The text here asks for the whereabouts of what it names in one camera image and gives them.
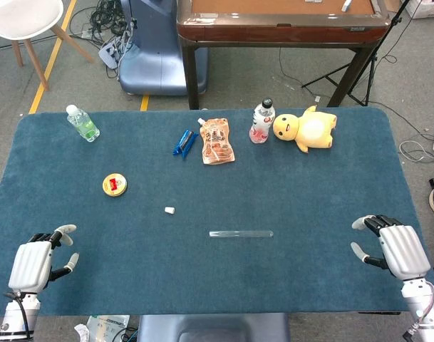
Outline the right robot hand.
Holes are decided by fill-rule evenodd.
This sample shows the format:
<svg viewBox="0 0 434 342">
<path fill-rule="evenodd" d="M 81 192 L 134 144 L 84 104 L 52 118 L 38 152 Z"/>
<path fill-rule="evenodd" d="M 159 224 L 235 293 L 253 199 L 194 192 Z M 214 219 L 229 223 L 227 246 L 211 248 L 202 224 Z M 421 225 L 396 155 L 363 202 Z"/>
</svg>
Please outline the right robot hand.
<svg viewBox="0 0 434 342">
<path fill-rule="evenodd" d="M 423 278 L 430 270 L 423 245 L 411 226 L 385 215 L 366 215 L 354 221 L 351 227 L 369 229 L 378 238 L 382 249 L 383 257 L 376 258 L 362 250 L 359 244 L 351 242 L 354 254 L 363 263 L 387 269 L 401 281 Z"/>
</svg>

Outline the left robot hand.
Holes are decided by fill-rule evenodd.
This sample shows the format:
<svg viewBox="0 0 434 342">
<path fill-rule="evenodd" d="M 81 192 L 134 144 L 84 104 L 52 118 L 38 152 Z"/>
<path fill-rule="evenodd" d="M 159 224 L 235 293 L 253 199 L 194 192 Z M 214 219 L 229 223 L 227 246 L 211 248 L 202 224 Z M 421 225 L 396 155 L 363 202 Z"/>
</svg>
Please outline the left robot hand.
<svg viewBox="0 0 434 342">
<path fill-rule="evenodd" d="M 66 224 L 50 234 L 34 234 L 27 243 L 22 244 L 14 258 L 8 287 L 14 293 L 39 294 L 49 282 L 73 272 L 79 253 L 73 253 L 67 264 L 59 269 L 53 270 L 51 262 L 56 247 L 73 245 L 69 234 L 76 229 L 76 225 Z"/>
</svg>

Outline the clear plastic ruler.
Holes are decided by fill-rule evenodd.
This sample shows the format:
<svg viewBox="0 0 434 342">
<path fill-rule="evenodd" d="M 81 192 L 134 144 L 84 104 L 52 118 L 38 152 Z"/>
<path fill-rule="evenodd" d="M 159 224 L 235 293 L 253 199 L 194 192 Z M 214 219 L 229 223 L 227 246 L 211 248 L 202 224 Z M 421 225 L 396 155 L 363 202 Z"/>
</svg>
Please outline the clear plastic ruler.
<svg viewBox="0 0 434 342">
<path fill-rule="evenodd" d="M 272 238 L 270 230 L 243 230 L 243 231 L 209 231 L 211 238 Z"/>
</svg>

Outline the crumpled white paper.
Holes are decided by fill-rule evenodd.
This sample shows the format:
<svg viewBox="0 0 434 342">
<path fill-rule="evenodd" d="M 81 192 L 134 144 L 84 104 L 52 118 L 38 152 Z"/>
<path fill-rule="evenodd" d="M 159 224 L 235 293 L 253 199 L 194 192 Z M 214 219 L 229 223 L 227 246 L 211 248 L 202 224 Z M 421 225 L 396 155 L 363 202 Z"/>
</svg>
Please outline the crumpled white paper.
<svg viewBox="0 0 434 342">
<path fill-rule="evenodd" d="M 79 335 L 79 342 L 90 342 L 90 333 L 88 327 L 85 324 L 78 324 L 74 327 L 74 330 Z"/>
</svg>

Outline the round yellow tin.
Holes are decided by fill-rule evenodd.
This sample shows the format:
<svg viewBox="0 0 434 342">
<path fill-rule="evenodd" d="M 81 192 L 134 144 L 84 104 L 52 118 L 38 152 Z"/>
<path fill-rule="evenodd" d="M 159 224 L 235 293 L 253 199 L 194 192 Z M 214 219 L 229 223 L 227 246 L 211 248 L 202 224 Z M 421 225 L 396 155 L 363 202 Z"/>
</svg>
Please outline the round yellow tin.
<svg viewBox="0 0 434 342">
<path fill-rule="evenodd" d="M 112 173 L 105 177 L 102 188 L 107 196 L 119 197 L 127 190 L 128 182 L 122 174 Z"/>
</svg>

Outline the clear bottle green label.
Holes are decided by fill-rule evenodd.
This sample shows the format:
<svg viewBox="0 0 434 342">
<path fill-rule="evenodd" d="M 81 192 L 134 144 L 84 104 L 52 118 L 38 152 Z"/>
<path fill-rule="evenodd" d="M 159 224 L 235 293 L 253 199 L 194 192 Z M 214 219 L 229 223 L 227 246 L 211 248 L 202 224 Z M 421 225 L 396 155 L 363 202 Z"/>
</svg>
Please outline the clear bottle green label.
<svg viewBox="0 0 434 342">
<path fill-rule="evenodd" d="M 78 131 L 82 138 L 91 143 L 99 137 L 100 131 L 87 112 L 75 105 L 68 105 L 66 112 L 68 122 Z"/>
</svg>

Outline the blue table cloth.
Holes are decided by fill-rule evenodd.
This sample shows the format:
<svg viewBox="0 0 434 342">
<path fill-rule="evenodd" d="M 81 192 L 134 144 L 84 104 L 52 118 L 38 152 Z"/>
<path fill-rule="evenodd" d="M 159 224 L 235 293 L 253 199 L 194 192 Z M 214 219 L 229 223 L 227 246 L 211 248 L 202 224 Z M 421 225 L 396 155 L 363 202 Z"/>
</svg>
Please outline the blue table cloth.
<svg viewBox="0 0 434 342">
<path fill-rule="evenodd" d="M 388 116 L 335 108 L 328 150 L 301 152 L 270 136 L 255 145 L 249 110 L 92 113 L 85 141 L 64 113 L 21 119 L 0 184 L 0 316 L 19 245 L 75 224 L 74 271 L 40 295 L 44 315 L 404 311 L 402 283 L 363 264 L 350 243 L 382 257 L 351 227 L 384 214 L 420 229 Z M 205 165 L 198 119 L 226 118 L 235 161 Z M 186 130 L 187 157 L 173 155 Z M 107 196 L 105 177 L 127 190 Z M 165 207 L 174 207 L 168 214 Z M 272 238 L 209 231 L 270 230 Z"/>
</svg>

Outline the black-capped bottle red white label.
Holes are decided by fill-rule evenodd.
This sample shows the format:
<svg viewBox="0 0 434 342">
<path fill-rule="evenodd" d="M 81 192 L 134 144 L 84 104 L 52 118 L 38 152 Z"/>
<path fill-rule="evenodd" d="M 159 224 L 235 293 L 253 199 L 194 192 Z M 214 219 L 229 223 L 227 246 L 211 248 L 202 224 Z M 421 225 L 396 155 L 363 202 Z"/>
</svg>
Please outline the black-capped bottle red white label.
<svg viewBox="0 0 434 342">
<path fill-rule="evenodd" d="M 274 122 L 276 113 L 271 98 L 264 98 L 256 106 L 253 113 L 252 126 L 249 137 L 253 143 L 265 143 L 269 137 L 269 130 Z"/>
</svg>

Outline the black tripod stand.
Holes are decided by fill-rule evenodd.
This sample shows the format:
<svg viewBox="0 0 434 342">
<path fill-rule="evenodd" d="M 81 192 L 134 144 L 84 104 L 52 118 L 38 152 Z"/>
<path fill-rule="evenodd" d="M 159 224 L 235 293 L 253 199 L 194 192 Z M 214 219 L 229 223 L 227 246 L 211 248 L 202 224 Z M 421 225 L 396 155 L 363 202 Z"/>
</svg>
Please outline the black tripod stand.
<svg viewBox="0 0 434 342">
<path fill-rule="evenodd" d="M 385 41 L 386 37 L 389 35 L 389 33 L 391 32 L 392 28 L 396 25 L 398 25 L 401 21 L 401 15 L 402 13 L 405 11 L 405 8 L 407 7 L 407 5 L 409 5 L 411 0 L 403 0 L 402 4 L 399 7 L 399 10 L 396 12 L 396 14 L 394 15 L 394 17 L 391 19 L 391 23 L 388 27 L 387 32 L 385 33 L 385 36 L 380 40 L 380 42 L 376 45 L 376 47 L 374 48 L 374 50 L 371 52 L 370 56 L 368 57 L 367 61 L 365 62 L 365 64 L 363 65 L 362 69 L 358 72 L 358 74 L 356 75 L 355 80 L 353 81 L 353 83 L 351 84 L 350 88 L 346 91 L 345 95 L 347 95 L 351 100 L 353 100 L 355 103 L 357 103 L 358 105 L 361 106 L 368 106 L 369 103 L 369 99 L 370 99 L 370 94 L 371 94 L 371 87 L 373 84 L 373 79 L 376 73 L 376 68 L 377 68 L 377 60 L 378 60 L 378 50 L 380 49 L 380 47 L 383 45 L 383 42 Z M 312 81 L 309 81 L 307 83 L 302 83 L 301 84 L 301 89 L 307 90 L 310 94 L 315 95 L 315 93 L 312 93 L 311 90 L 309 89 L 309 86 L 317 83 L 321 80 L 327 80 L 330 84 L 332 84 L 333 86 L 335 86 L 336 88 L 338 87 L 338 83 L 332 78 L 332 76 L 336 73 L 338 73 L 339 71 L 342 71 L 344 69 L 349 69 L 350 67 L 350 63 L 344 64 L 343 66 L 334 69 L 316 79 L 313 79 Z M 360 100 L 357 97 L 355 97 L 352 92 L 354 90 L 354 88 L 356 87 L 356 85 L 358 84 L 358 82 L 362 79 L 364 72 L 366 71 L 366 69 L 368 69 L 368 80 L 367 80 L 367 86 L 366 86 L 366 95 L 365 97 Z"/>
</svg>

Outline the blue-grey robot chassis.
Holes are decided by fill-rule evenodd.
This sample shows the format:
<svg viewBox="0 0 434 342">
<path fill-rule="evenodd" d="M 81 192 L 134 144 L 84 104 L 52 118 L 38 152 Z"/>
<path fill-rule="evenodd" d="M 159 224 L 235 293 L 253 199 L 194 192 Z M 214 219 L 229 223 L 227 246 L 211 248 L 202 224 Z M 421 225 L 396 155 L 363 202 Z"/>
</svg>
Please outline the blue-grey robot chassis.
<svg viewBox="0 0 434 342">
<path fill-rule="evenodd" d="M 144 315 L 137 342 L 291 342 L 285 313 Z"/>
</svg>

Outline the orange spout pouch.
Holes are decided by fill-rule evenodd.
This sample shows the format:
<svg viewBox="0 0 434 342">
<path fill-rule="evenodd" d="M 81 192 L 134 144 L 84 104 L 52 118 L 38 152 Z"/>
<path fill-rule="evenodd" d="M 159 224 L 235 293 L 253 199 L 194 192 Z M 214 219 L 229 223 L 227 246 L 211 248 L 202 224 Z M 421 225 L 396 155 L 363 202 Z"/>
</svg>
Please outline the orange spout pouch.
<svg viewBox="0 0 434 342">
<path fill-rule="evenodd" d="M 234 162 L 234 150 L 229 142 L 229 123 L 226 118 L 198 119 L 203 140 L 202 161 L 205 165 Z"/>
</svg>

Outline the blue-grey machine base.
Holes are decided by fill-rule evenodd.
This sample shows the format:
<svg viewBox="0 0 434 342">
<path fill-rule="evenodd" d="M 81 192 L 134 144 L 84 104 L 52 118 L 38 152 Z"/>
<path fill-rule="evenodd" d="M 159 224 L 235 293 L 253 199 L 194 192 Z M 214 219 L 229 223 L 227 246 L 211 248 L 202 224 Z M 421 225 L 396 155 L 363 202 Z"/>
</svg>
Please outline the blue-grey machine base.
<svg viewBox="0 0 434 342">
<path fill-rule="evenodd" d="M 182 50 L 177 35 L 177 0 L 120 0 L 125 20 L 136 20 L 133 46 L 120 62 L 126 93 L 186 95 Z"/>
</svg>

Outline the cardboard box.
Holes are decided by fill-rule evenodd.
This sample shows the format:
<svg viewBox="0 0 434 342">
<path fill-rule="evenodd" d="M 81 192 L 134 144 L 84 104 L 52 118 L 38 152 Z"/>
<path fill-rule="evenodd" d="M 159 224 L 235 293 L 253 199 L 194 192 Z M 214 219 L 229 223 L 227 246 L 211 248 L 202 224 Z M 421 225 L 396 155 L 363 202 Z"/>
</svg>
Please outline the cardboard box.
<svg viewBox="0 0 434 342">
<path fill-rule="evenodd" d="M 433 18 L 434 0 L 409 0 L 405 9 L 412 19 Z"/>
</svg>

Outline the white chair wooden legs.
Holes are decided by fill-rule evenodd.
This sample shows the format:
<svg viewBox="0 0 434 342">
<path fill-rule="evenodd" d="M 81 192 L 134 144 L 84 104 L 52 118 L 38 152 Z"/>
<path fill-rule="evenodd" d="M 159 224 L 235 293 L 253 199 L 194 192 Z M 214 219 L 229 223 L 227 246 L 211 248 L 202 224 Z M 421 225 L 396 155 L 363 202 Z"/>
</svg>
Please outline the white chair wooden legs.
<svg viewBox="0 0 434 342">
<path fill-rule="evenodd" d="M 45 90 L 49 89 L 48 81 L 33 49 L 32 38 L 50 30 L 77 50 L 87 61 L 93 62 L 92 56 L 58 25 L 62 15 L 62 0 L 0 0 L 0 37 L 11 42 L 19 66 L 23 65 L 19 41 L 24 42 Z"/>
</svg>

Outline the brown mahjong table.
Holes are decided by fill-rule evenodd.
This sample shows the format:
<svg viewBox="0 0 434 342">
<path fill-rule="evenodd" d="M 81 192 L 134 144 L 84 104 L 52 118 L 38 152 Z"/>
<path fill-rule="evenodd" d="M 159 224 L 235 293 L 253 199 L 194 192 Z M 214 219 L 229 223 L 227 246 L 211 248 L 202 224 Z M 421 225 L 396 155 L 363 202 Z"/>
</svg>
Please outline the brown mahjong table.
<svg viewBox="0 0 434 342">
<path fill-rule="evenodd" d="M 338 107 L 391 26 L 384 0 L 176 0 L 190 109 L 199 108 L 195 51 L 204 47 L 345 48 L 355 55 L 328 105 Z"/>
</svg>

